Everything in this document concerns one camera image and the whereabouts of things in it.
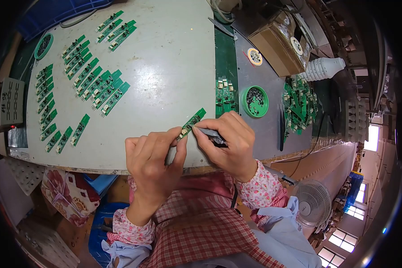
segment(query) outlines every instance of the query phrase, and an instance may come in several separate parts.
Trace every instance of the fan grille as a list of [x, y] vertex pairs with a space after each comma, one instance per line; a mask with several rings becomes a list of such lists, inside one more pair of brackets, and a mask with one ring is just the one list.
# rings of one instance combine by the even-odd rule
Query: fan grille
[[316, 227], [327, 220], [332, 209], [331, 197], [327, 188], [319, 181], [301, 181], [295, 186], [292, 195], [298, 197], [300, 223]]

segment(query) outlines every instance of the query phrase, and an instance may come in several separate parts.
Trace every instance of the light blue cloth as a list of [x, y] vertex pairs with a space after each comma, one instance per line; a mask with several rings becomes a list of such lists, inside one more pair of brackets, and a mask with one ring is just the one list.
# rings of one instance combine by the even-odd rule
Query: light blue cloth
[[[287, 208], [276, 210], [262, 210], [264, 213], [276, 213], [271, 216], [265, 226], [265, 233], [252, 230], [259, 241], [259, 248], [272, 258], [278, 260], [287, 268], [321, 268], [322, 262], [302, 234], [301, 226], [296, 221], [298, 212], [298, 198], [291, 196]], [[103, 249], [107, 244], [102, 242]], [[152, 247], [150, 245], [134, 246], [118, 242], [119, 250], [112, 251], [112, 260], [119, 256], [118, 268], [137, 267], [148, 255]], [[177, 265], [175, 268], [216, 268], [221, 265], [226, 268], [262, 268], [263, 265], [253, 260], [245, 253], [237, 253], [218, 258], [190, 262]]]
[[107, 268], [113, 268], [116, 257], [119, 257], [117, 268], [136, 268], [145, 258], [147, 258], [152, 250], [151, 245], [136, 246], [125, 244], [120, 241], [114, 241], [109, 245], [105, 240], [101, 242], [101, 247], [111, 256], [111, 261]]

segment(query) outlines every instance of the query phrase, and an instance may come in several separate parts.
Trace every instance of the green circuit board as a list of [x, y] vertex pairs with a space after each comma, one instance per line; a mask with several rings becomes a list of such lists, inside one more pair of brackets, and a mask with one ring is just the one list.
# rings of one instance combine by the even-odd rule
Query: green circuit board
[[54, 97], [54, 93], [51, 92], [40, 104], [39, 107], [37, 107], [37, 114], [39, 115], [40, 112], [43, 110], [43, 108], [46, 107], [46, 105], [52, 100]]
[[77, 96], [80, 97], [84, 93], [84, 90], [91, 85], [91, 83], [100, 74], [102, 70], [103, 68], [101, 68], [101, 66], [98, 66], [93, 72], [90, 73], [90, 75], [85, 79], [85, 81], [77, 88], [76, 90]]
[[88, 65], [84, 68], [82, 73], [79, 74], [79, 76], [76, 78], [75, 82], [73, 83], [75, 88], [77, 88], [82, 83], [82, 81], [90, 74], [92, 69], [97, 65], [98, 61], [99, 61], [99, 59], [95, 58], [90, 63], [88, 63]]
[[57, 148], [55, 150], [56, 153], [61, 153], [65, 147], [65, 144], [69, 140], [71, 133], [73, 132], [73, 129], [71, 126], [67, 128], [67, 130], [64, 132], [63, 136], [61, 137], [61, 140], [59, 141]]
[[216, 80], [216, 118], [229, 111], [238, 112], [238, 108], [235, 103], [234, 86], [223, 76]]
[[61, 132], [57, 131], [55, 133], [55, 135], [50, 139], [48, 144], [46, 144], [46, 146], [44, 148], [45, 152], [49, 153], [51, 151], [52, 147], [54, 147], [54, 145], [58, 142], [60, 137], [61, 137]]
[[51, 76], [51, 75], [52, 75], [52, 70], [49, 70], [48, 72], [44, 73], [42, 76], [40, 76], [40, 77], [38, 78], [37, 83], [43, 83], [43, 82], [46, 81], [47, 78], [48, 78], [49, 76]]
[[123, 14], [123, 11], [120, 10], [116, 13], [113, 13], [110, 15], [110, 17], [105, 20], [102, 24], [98, 25], [97, 29], [95, 30], [96, 32], [101, 32], [104, 28], [106, 28], [107, 25], [109, 25], [112, 21], [114, 21], [117, 17], [121, 16]]
[[91, 93], [102, 83], [104, 82], [108, 77], [110, 76], [109, 70], [103, 72], [102, 75], [100, 75], [94, 83], [92, 83], [87, 89], [85, 89], [84, 93], [82, 94], [82, 98], [87, 100], [89, 97], [91, 97]]
[[47, 88], [43, 89], [43, 90], [37, 95], [37, 103], [39, 103], [53, 88], [54, 88], [54, 83], [51, 83], [50, 85], [48, 85]]
[[46, 140], [54, 131], [57, 129], [57, 125], [53, 123], [50, 127], [48, 127], [42, 134], [40, 134], [39, 140], [42, 142]]
[[44, 109], [42, 115], [40, 116], [39, 124], [42, 124], [42, 123], [46, 120], [46, 117], [48, 116], [49, 112], [52, 110], [52, 108], [54, 107], [54, 105], [55, 105], [55, 100], [52, 100], [52, 101], [46, 106], [46, 108]]
[[75, 74], [77, 72], [79, 72], [80, 69], [82, 69], [82, 67], [85, 65], [86, 62], [88, 62], [90, 60], [90, 58], [92, 57], [92, 54], [89, 53], [88, 55], [84, 56], [83, 59], [81, 59], [76, 66], [69, 72], [69, 74], [67, 75], [67, 77], [69, 78], [69, 80], [71, 80], [73, 78], [73, 76], [75, 76]]
[[118, 35], [120, 35], [121, 33], [123, 33], [126, 29], [128, 29], [129, 27], [131, 27], [132, 25], [135, 24], [135, 20], [129, 21], [123, 25], [121, 25], [121, 27], [119, 27], [117, 30], [115, 30], [114, 32], [112, 32], [111, 34], [109, 34], [107, 36], [107, 41], [110, 42], [113, 39], [115, 39]]
[[48, 72], [50, 72], [52, 74], [52, 67], [53, 67], [53, 64], [51, 64], [47, 67], [44, 67], [42, 70], [40, 70], [40, 72], [38, 72], [38, 74], [36, 75], [36, 79], [39, 79], [41, 76], [43, 76], [44, 74], [46, 74]]
[[36, 82], [36, 88], [38, 88], [38, 87], [40, 87], [40, 86], [46, 87], [47, 85], [49, 85], [50, 83], [52, 83], [53, 79], [54, 79], [54, 77], [51, 76], [50, 78], [48, 78], [48, 79], [47, 79], [46, 81], [44, 81], [43, 83], [37, 81], [37, 82]]
[[54, 83], [50, 83], [50, 84], [42, 84], [41, 87], [36, 89], [36, 96], [38, 96], [41, 92], [43, 92], [44, 90], [47, 90], [49, 87], [54, 87]]
[[73, 60], [70, 61], [70, 63], [64, 68], [65, 74], [68, 74], [69, 71], [77, 64], [78, 61], [80, 61], [81, 58], [83, 58], [88, 52], [90, 51], [90, 48], [86, 48], [82, 50], [79, 54], [77, 54]]
[[96, 43], [96, 44], [97, 44], [97, 43], [101, 43], [101, 41], [103, 41], [104, 38], [106, 38], [106, 36], [107, 36], [108, 34], [110, 34], [111, 31], [113, 31], [116, 27], [118, 27], [119, 24], [121, 24], [121, 22], [122, 22], [121, 19], [118, 19], [118, 20], [112, 22], [112, 23], [109, 25], [109, 27], [107, 27], [107, 29], [105, 29], [104, 32], [102, 32], [102, 33], [97, 37], [97, 39], [95, 40], [95, 43]]
[[71, 45], [69, 46], [68, 49], [63, 51], [62, 57], [63, 59], [65, 58], [65, 56], [70, 53], [70, 51], [72, 51], [80, 42], [82, 42], [82, 40], [85, 38], [85, 35], [82, 35], [81, 37], [79, 37], [78, 39], [76, 39], [73, 43], [71, 43]]
[[284, 142], [289, 132], [302, 134], [302, 131], [316, 119], [318, 112], [317, 95], [307, 81], [296, 75], [296, 79], [288, 78], [284, 84]]
[[201, 108], [196, 114], [194, 114], [191, 119], [189, 119], [186, 124], [182, 126], [182, 132], [179, 134], [179, 136], [176, 138], [177, 141], [180, 141], [183, 139], [184, 136], [186, 136], [189, 132], [191, 132], [192, 127], [201, 121], [201, 119], [205, 115], [205, 110], [204, 108]]
[[75, 51], [71, 52], [68, 54], [65, 59], [64, 63], [68, 64], [77, 54], [79, 54], [81, 51], [83, 51], [88, 45], [90, 44], [89, 40], [86, 40], [83, 44], [80, 44], [75, 48]]
[[128, 91], [129, 87], [130, 85], [125, 82], [122, 86], [120, 86], [120, 88], [118, 88], [118, 90], [115, 91], [115, 93], [113, 93], [112, 98], [110, 98], [106, 105], [103, 106], [103, 109], [101, 109], [101, 115], [103, 117], [110, 113], [113, 107], [115, 107], [116, 103], [122, 98], [123, 94]]
[[49, 124], [54, 120], [55, 116], [57, 116], [57, 109], [53, 110], [45, 119], [45, 121], [40, 125], [40, 130], [44, 131]]
[[102, 93], [98, 95], [98, 97], [93, 102], [93, 108], [98, 109], [103, 104], [105, 100], [107, 100], [116, 89], [118, 89], [123, 84], [121, 78], [118, 78], [115, 82], [113, 82], [110, 86], [105, 88]]
[[122, 35], [120, 35], [120, 36], [118, 37], [118, 39], [116, 39], [116, 41], [114, 41], [114, 42], [109, 46], [109, 50], [110, 50], [110, 51], [115, 51], [115, 50], [118, 48], [118, 46], [119, 46], [120, 44], [122, 44], [122, 42], [125, 41], [125, 39], [127, 39], [127, 37], [130, 36], [130, 35], [135, 31], [135, 29], [137, 29], [137, 27], [135, 27], [134, 25], [131, 26], [131, 27], [129, 27], [128, 29], [126, 29], [126, 30], [122, 33]]
[[96, 97], [98, 97], [109, 85], [111, 85], [116, 79], [118, 79], [121, 74], [122, 72], [119, 69], [112, 73], [96, 89], [94, 89], [91, 95], [91, 99], [96, 99]]
[[80, 136], [82, 136], [82, 133], [85, 130], [86, 125], [88, 124], [88, 121], [90, 120], [89, 115], [85, 114], [85, 116], [82, 118], [80, 121], [79, 125], [77, 126], [75, 133], [73, 134], [73, 137], [71, 138], [70, 144], [72, 146], [76, 146]]

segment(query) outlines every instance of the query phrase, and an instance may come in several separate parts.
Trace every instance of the pink floral sleeve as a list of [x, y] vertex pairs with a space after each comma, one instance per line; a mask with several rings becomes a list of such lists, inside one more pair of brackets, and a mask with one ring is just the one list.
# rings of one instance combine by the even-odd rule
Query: pink floral sleeve
[[243, 204], [250, 209], [262, 207], [285, 207], [288, 197], [277, 175], [269, 173], [264, 165], [256, 160], [258, 169], [251, 180], [237, 182], [237, 190]]
[[111, 243], [118, 240], [126, 244], [147, 245], [155, 237], [155, 223], [150, 220], [145, 226], [136, 226], [126, 217], [126, 210], [118, 209], [113, 214], [113, 233], [108, 232]]

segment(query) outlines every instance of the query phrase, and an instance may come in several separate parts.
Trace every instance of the factory floor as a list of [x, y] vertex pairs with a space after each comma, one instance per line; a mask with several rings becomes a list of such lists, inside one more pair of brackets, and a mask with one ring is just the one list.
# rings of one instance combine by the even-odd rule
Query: factory floor
[[[271, 164], [271, 168], [281, 170], [286, 175], [291, 175], [295, 172], [292, 175], [292, 178], [295, 180], [318, 180], [326, 186], [331, 198], [333, 198], [338, 194], [339, 189], [352, 170], [356, 156], [356, 147], [357, 144], [347, 142], [317, 153], [312, 153], [302, 159], [299, 166], [298, 161], [295, 161], [290, 163], [273, 163]], [[287, 187], [286, 189], [288, 190], [288, 195], [291, 195], [293, 186]], [[246, 206], [238, 206], [238, 209], [243, 213], [243, 217], [249, 225], [254, 227], [254, 222], [252, 222], [249, 217], [250, 210]], [[308, 238], [313, 230], [314, 228], [303, 227], [305, 237]]]
[[[274, 163], [272, 168], [282, 170], [285, 174], [292, 174], [296, 167], [296, 171], [292, 178], [295, 180], [314, 179], [321, 181], [329, 190], [330, 196], [333, 198], [337, 195], [339, 189], [344, 184], [345, 179], [353, 167], [353, 161], [356, 154], [356, 144], [343, 143], [332, 148], [312, 153], [302, 159], [298, 166], [298, 161], [291, 163]], [[289, 195], [292, 193], [293, 187], [288, 187]], [[119, 176], [108, 192], [109, 201], [128, 202], [129, 185], [125, 176]], [[250, 219], [250, 210], [243, 205], [239, 205], [238, 209], [243, 213], [244, 219], [251, 227], [255, 227], [254, 222]], [[88, 251], [89, 228], [84, 238], [78, 257], [80, 264], [78, 267], [100, 267], [92, 258]], [[305, 237], [313, 232], [314, 228], [303, 228]]]

